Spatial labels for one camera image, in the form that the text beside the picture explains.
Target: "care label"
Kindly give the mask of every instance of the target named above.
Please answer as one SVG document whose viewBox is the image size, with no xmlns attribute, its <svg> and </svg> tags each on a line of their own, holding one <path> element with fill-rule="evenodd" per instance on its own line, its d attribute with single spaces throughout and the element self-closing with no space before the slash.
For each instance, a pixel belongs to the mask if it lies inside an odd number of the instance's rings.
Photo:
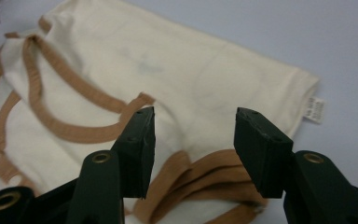
<svg viewBox="0 0 358 224">
<path fill-rule="evenodd" d="M 325 100 L 317 97 L 310 97 L 304 118 L 321 124 L 322 120 L 324 119 L 324 105 Z"/>
</svg>

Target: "white table surface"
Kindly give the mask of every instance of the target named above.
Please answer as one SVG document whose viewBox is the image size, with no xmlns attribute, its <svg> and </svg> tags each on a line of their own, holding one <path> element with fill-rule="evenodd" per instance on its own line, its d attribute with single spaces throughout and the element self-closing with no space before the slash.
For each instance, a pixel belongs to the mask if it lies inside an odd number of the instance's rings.
<svg viewBox="0 0 358 224">
<path fill-rule="evenodd" d="M 3 34 L 35 28 L 62 0 L 1 0 Z M 304 121 L 294 151 L 329 157 L 358 187 L 358 1 L 129 0 L 139 7 L 216 35 L 321 78 L 324 122 Z M 282 200 L 271 200 L 254 223 L 286 223 Z"/>
</svg>

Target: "clamp jaw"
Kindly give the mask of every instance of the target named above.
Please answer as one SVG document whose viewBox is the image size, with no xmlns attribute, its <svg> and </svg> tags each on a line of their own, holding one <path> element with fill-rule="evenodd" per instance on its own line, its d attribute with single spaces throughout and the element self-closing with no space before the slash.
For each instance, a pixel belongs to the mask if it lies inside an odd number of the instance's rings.
<svg viewBox="0 0 358 224">
<path fill-rule="evenodd" d="M 234 146 L 264 198 L 286 192 L 289 224 L 358 223 L 358 188 L 324 155 L 293 153 L 293 141 L 257 111 L 238 108 Z"/>
<path fill-rule="evenodd" d="M 37 198 L 26 187 L 1 190 L 0 224 L 124 223 L 123 197 L 146 197 L 155 144 L 154 109 L 141 109 L 110 150 L 86 157 L 79 178 Z"/>
</svg>

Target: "fabric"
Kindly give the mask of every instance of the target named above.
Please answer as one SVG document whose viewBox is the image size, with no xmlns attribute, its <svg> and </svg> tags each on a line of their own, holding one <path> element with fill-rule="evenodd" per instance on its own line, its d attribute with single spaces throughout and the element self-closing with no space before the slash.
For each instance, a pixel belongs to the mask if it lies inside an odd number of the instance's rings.
<svg viewBox="0 0 358 224">
<path fill-rule="evenodd" d="M 125 200 L 130 220 L 250 221 L 267 202 L 234 151 L 222 150 L 233 148 L 236 109 L 293 136 L 317 82 L 122 1 L 67 0 L 0 51 L 0 189 L 44 193 L 72 180 L 134 111 L 153 105 L 153 182 L 145 201 Z"/>
</svg>

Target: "white label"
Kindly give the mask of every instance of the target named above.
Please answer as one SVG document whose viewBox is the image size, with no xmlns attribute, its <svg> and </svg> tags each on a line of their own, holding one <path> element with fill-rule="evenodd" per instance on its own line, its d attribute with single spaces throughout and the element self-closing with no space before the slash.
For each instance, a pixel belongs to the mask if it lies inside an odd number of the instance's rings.
<svg viewBox="0 0 358 224">
<path fill-rule="evenodd" d="M 324 119 L 324 105 L 324 100 L 317 97 L 310 97 L 304 118 L 310 119 L 318 124 L 322 123 L 322 120 Z"/>
</svg>

